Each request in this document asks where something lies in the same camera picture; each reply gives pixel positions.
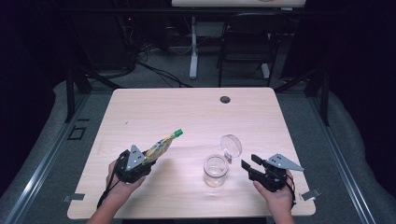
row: aluminum rail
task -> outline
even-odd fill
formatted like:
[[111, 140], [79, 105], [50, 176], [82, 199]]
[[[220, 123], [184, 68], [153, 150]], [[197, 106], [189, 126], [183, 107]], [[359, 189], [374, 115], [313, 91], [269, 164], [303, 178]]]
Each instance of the aluminum rail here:
[[44, 156], [43, 160], [38, 165], [35, 173], [32, 175], [32, 178], [29, 180], [29, 183], [26, 185], [21, 197], [15, 203], [11, 212], [9, 213], [6, 224], [8, 223], [22, 223], [23, 219], [30, 208], [35, 196], [40, 191], [41, 186], [44, 184], [44, 181], [47, 175], [50, 173], [50, 169], [52, 165], [55, 163], [58, 158], [59, 153], [61, 152], [61, 145], [65, 138], [67, 138], [67, 134], [73, 130], [74, 123], [77, 121], [78, 114], [80, 113], [83, 106], [87, 103], [88, 98], [90, 96], [86, 94], [82, 94], [81, 98], [78, 100], [76, 105], [76, 114], [73, 118], [71, 118], [70, 122], [64, 124], [62, 129], [60, 130], [58, 136], [55, 139], [55, 143], [52, 146], [52, 149], [47, 152]]
[[331, 147], [330, 154], [335, 163], [335, 166], [338, 169], [338, 172], [340, 173], [341, 178], [344, 181], [350, 199], [355, 205], [356, 211], [358, 212], [358, 215], [361, 219], [361, 223], [375, 224], [376, 222], [369, 209], [369, 206], [364, 200], [363, 195], [361, 194], [361, 188], [359, 187], [358, 183], [355, 181], [355, 178], [353, 177], [353, 174], [349, 170], [349, 167], [343, 156], [343, 153], [340, 147], [338, 146], [334, 136], [332, 135], [331, 128], [329, 126], [326, 126], [326, 124], [321, 119], [321, 116], [319, 114], [318, 101], [313, 97], [307, 99], [308, 99], [308, 103], [311, 105], [311, 108], [315, 114], [316, 119], [320, 124], [322, 131], [326, 134], [326, 137]]

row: desk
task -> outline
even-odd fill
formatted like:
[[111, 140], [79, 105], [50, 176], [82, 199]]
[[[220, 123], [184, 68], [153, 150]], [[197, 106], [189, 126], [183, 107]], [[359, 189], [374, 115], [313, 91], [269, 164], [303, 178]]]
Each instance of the desk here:
[[[221, 96], [231, 102], [224, 104]], [[209, 218], [270, 216], [263, 197], [248, 180], [241, 159], [253, 168], [255, 153], [269, 158], [281, 153], [299, 163], [274, 91], [269, 88], [116, 90], [109, 102], [68, 216], [89, 218], [105, 189], [108, 165], [132, 144], [141, 151], [177, 129], [183, 134], [152, 167], [151, 174], [116, 214], [117, 218]], [[234, 134], [243, 146], [230, 164], [225, 184], [209, 187], [203, 180], [204, 160], [221, 153], [220, 138]], [[315, 213], [313, 201], [299, 199], [308, 191], [302, 172], [296, 184], [295, 216]]]
[[[305, 0], [172, 0], [173, 7], [304, 7]], [[191, 64], [190, 79], [197, 78], [198, 53], [195, 17], [191, 19]], [[268, 77], [268, 66], [262, 66], [264, 77]]]

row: glass jar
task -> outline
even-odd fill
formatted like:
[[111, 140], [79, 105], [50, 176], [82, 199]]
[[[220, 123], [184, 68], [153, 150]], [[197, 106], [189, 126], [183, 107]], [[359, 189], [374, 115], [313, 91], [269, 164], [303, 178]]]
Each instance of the glass jar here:
[[228, 162], [221, 155], [212, 155], [205, 160], [204, 181], [213, 188], [224, 184], [228, 172]]

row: black strap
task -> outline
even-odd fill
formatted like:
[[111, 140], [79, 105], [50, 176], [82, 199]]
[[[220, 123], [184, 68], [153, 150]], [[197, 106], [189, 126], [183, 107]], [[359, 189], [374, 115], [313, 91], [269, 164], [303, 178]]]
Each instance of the black strap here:
[[286, 181], [285, 184], [286, 186], [289, 188], [290, 193], [291, 193], [291, 209], [294, 207], [295, 204], [297, 204], [296, 202], [296, 194], [295, 194], [295, 185], [294, 185], [294, 181], [293, 178], [291, 178], [291, 176], [286, 175], [288, 178], [290, 178], [291, 180], [291, 184], [293, 185], [293, 188], [288, 184], [288, 182]]
[[[119, 158], [116, 160], [116, 164], [114, 165], [114, 167], [117, 167], [117, 164], [119, 163], [120, 160], [120, 156]], [[116, 169], [113, 169], [113, 173], [111, 173], [111, 177], [110, 177], [110, 181], [108, 181], [107, 186], [106, 186], [106, 190], [103, 192], [102, 196], [99, 199], [98, 204], [96, 205], [96, 209], [98, 209], [100, 207], [100, 205], [102, 205], [102, 202], [105, 200], [105, 198], [107, 197], [108, 193], [114, 188], [116, 187], [116, 185], [120, 182], [117, 181], [117, 183], [115, 183], [112, 187], [110, 187], [111, 183], [113, 182], [113, 178], [114, 178], [114, 174], [116, 173]]]

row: desk leg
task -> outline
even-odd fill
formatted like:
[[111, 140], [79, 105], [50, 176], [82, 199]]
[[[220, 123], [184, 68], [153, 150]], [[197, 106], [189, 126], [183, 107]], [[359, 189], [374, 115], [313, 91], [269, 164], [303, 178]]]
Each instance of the desk leg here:
[[262, 77], [268, 78], [270, 76], [270, 69], [268, 69], [268, 63], [262, 64]]
[[195, 17], [191, 19], [191, 64], [190, 64], [190, 79], [197, 78], [198, 69], [198, 53], [197, 53], [197, 33]]

